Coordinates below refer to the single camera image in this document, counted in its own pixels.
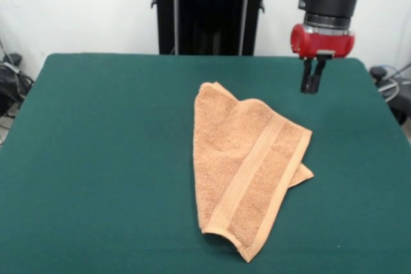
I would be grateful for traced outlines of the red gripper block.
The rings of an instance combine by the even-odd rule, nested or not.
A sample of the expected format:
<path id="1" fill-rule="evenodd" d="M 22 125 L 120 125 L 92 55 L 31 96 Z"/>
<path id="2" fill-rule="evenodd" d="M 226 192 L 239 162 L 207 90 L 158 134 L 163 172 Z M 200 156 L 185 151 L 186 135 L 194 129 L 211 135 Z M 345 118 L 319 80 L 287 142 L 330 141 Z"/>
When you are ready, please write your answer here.
<path id="1" fill-rule="evenodd" d="M 304 58 L 301 92 L 316 94 L 327 58 L 317 58 L 315 71 L 311 76 L 312 58 L 330 56 L 345 58 L 353 49 L 355 36 L 351 31 L 331 30 L 297 24 L 293 27 L 290 43 L 293 53 Z"/>

